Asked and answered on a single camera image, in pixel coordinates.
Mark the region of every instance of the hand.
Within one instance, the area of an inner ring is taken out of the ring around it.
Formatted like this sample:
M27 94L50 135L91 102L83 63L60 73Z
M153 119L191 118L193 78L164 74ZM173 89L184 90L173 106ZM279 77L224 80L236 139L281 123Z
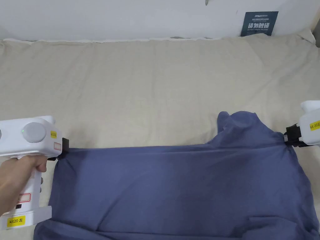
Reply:
M17 204L19 194L31 177L32 170L47 171L45 156L11 158L0 165L0 216L11 211Z

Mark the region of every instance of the gray button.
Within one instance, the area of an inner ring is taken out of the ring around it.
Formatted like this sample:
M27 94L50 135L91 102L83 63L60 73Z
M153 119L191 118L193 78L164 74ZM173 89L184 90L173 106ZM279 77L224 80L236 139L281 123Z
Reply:
M41 123L28 123L22 129L22 135L28 142L36 143L45 138L46 131Z

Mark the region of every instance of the beige bedsheet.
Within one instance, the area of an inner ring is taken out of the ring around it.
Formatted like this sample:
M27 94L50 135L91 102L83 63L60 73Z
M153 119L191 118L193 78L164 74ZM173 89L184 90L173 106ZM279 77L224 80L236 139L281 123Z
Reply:
M216 134L220 111L256 112L285 132L303 114L302 101L319 99L319 49L308 30L221 40L0 45L0 119L53 115L76 148L205 143ZM320 148L297 153L320 216ZM42 205L54 165L43 175ZM2 231L0 239L28 240L32 233L33 227Z

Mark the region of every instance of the sign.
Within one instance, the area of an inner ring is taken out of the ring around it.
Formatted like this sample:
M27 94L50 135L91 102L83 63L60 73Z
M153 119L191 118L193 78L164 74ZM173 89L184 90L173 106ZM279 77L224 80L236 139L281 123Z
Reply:
M25 224L26 224L26 216L25 215L7 219L7 228L23 226Z
M257 33L271 36L278 12L246 12L241 37Z
M314 131L320 129L320 121L314 122L310 124L310 130Z
M57 138L57 132L56 131L51 131L51 137L52 138Z

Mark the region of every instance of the wrinkled fabric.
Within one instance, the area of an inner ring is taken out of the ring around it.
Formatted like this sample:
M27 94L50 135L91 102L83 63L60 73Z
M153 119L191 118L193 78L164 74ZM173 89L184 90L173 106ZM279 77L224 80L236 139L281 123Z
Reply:
M34 239L320 239L310 182L254 113L190 146L71 149Z

